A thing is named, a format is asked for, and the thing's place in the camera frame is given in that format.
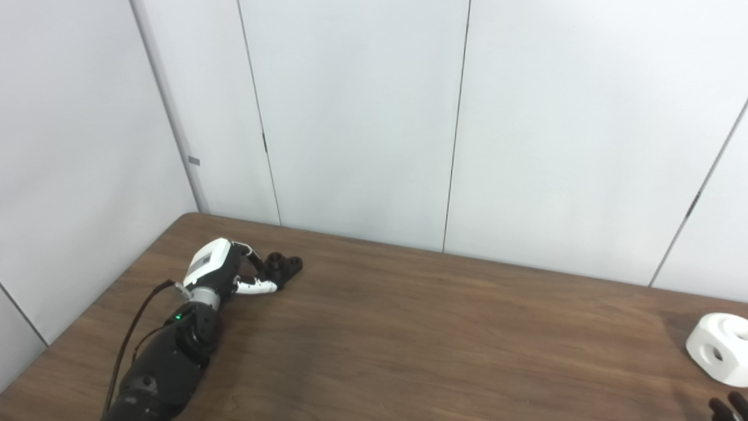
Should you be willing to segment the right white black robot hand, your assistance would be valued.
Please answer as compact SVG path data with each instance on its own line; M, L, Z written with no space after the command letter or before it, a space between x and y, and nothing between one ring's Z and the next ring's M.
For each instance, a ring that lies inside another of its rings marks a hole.
M718 398L710 399L708 407L712 411L711 420L747 420L747 400L738 391L732 391L727 394L726 401Z

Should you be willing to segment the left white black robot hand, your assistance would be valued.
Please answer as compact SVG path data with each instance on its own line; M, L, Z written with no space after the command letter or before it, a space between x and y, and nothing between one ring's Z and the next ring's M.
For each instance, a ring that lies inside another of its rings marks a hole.
M217 309L234 294L271 294L282 286L262 279L264 262L245 243L217 238L203 246L194 256L182 283L189 301L208 304Z

